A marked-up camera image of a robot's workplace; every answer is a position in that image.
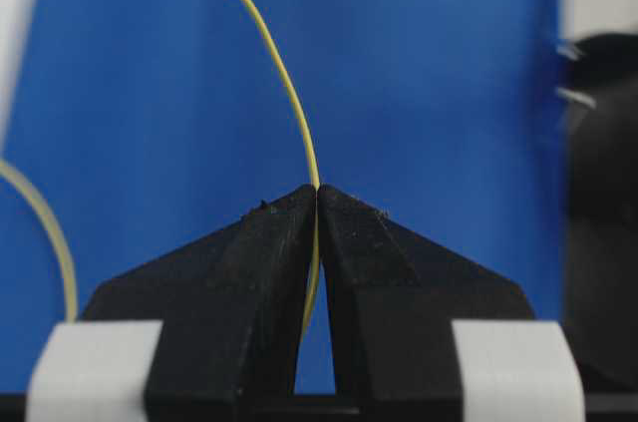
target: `pale yellow tube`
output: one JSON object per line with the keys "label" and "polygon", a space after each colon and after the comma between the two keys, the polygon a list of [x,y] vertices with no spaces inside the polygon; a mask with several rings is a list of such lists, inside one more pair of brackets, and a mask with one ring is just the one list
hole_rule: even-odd
{"label": "pale yellow tube", "polygon": [[27,178],[6,161],[0,160],[0,177],[4,178],[29,204],[44,228],[60,264],[64,286],[66,320],[74,321],[78,315],[78,289],[73,258],[56,217],[40,192]]}
{"label": "pale yellow tube", "polygon": [[[279,76],[281,77],[281,81],[283,82],[284,87],[286,88],[286,92],[288,93],[288,98],[290,99],[290,104],[292,105],[292,109],[294,111],[295,117],[297,119],[297,123],[299,124],[299,130],[301,131],[301,137],[303,138],[303,146],[306,150],[306,160],[308,162],[308,173],[310,174],[310,183],[315,187],[316,190],[319,189],[319,169],[317,167],[317,158],[315,157],[314,146],[312,145],[312,137],[310,135],[310,128],[308,128],[308,123],[306,121],[306,117],[303,113],[303,108],[301,107],[301,103],[299,101],[299,97],[297,96],[297,92],[295,91],[294,86],[292,86],[292,81],[290,80],[290,76],[288,75],[288,71],[286,71],[286,67],[279,56],[279,52],[277,51],[277,47],[275,46],[272,37],[270,36],[270,32],[268,31],[268,27],[266,26],[259,10],[254,5],[252,0],[241,0],[243,5],[248,10],[248,13],[254,20],[257,25],[257,29],[259,33],[261,33],[261,37],[266,45],[266,49],[270,56],[272,57],[272,61],[277,67],[277,71],[279,72]],[[304,304],[303,310],[303,333],[305,333],[308,325],[310,324],[310,317],[312,315],[312,309],[315,304],[315,297],[317,295],[317,286],[319,284],[319,224],[318,224],[318,216],[315,213],[315,229],[314,229],[314,239],[312,244],[312,259],[310,262],[310,282],[308,284],[308,292],[306,294],[306,301]]]}

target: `yellow wire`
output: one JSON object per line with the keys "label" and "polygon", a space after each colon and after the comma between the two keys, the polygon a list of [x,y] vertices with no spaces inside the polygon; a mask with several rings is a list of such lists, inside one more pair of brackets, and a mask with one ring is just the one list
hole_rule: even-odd
{"label": "yellow wire", "polygon": [[[270,36],[270,32],[268,31],[268,27],[263,21],[259,10],[254,5],[252,0],[241,0],[243,5],[248,10],[248,13],[254,20],[257,25],[257,29],[259,33],[261,33],[261,37],[266,45],[266,49],[270,53],[272,61],[274,62],[277,70],[279,71],[279,76],[281,77],[281,81],[283,82],[284,87],[286,88],[286,92],[288,93],[288,98],[290,99],[290,104],[292,105],[292,109],[294,111],[295,117],[297,118],[297,123],[299,124],[299,130],[301,131],[301,137],[303,138],[303,146],[306,150],[306,160],[308,162],[308,173],[310,173],[310,182],[315,189],[319,189],[319,169],[317,168],[317,158],[315,157],[315,150],[312,145],[312,137],[310,136],[310,129],[308,128],[308,123],[306,122],[306,117],[303,113],[303,109],[301,107],[301,103],[299,102],[299,97],[297,96],[297,92],[295,91],[294,86],[292,86],[292,81],[290,80],[290,76],[286,71],[286,67],[281,61],[281,57],[279,56],[279,52],[277,51],[277,47],[275,46],[274,41],[272,41],[272,37]],[[310,323],[310,316],[312,315],[312,309],[315,303],[315,296],[317,295],[317,286],[319,284],[319,224],[318,224],[318,216],[315,212],[315,229],[314,229],[314,239],[312,243],[312,260],[310,263],[310,283],[308,293],[306,294],[306,301],[304,304],[303,311],[303,333],[305,333],[308,328],[308,324]]]}
{"label": "yellow wire", "polygon": [[53,251],[60,264],[60,272],[64,284],[66,320],[71,322],[78,315],[78,291],[73,268],[73,258],[64,239],[60,225],[51,208],[40,192],[27,178],[6,161],[0,160],[0,177],[4,178],[29,204],[49,237]]}

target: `black object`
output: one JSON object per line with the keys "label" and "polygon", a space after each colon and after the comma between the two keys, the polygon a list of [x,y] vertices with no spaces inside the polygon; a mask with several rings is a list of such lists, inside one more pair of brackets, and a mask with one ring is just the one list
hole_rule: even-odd
{"label": "black object", "polygon": [[564,330],[585,391],[637,408],[638,36],[574,48],[565,88],[588,105],[569,102],[584,113],[569,136]]}
{"label": "black object", "polygon": [[370,419],[463,420],[453,318],[530,319],[513,282],[319,190],[337,393]]}
{"label": "black object", "polygon": [[[163,320],[150,421],[463,420],[451,320],[533,318],[520,288],[334,188],[315,196],[262,203],[96,291],[85,320]],[[315,207],[337,394],[295,396]],[[633,420],[635,391],[577,362],[587,420]],[[23,395],[0,395],[0,420],[23,417]]]}
{"label": "black object", "polygon": [[240,222],[102,284],[84,320],[161,319],[145,399],[152,421],[236,417],[286,396],[312,250],[316,193],[303,186]]}

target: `blue backdrop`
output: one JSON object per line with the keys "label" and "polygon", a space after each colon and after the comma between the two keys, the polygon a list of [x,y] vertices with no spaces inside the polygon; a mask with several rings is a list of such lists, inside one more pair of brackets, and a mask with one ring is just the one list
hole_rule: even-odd
{"label": "blue backdrop", "polygon": [[[523,285],[558,317],[556,0],[254,0],[322,180]],[[80,303],[106,278],[307,181],[284,90],[238,0],[37,0],[5,158],[44,193]],[[63,317],[37,220],[0,184],[0,390]],[[299,391],[334,390],[325,294]]]}

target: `white clamp block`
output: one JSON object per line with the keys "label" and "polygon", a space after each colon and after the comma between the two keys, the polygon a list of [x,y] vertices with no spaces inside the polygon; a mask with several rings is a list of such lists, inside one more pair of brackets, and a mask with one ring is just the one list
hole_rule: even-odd
{"label": "white clamp block", "polygon": [[549,321],[454,320],[465,422],[584,422],[562,329]]}
{"label": "white clamp block", "polygon": [[27,422],[146,422],[161,322],[58,324],[29,384]]}

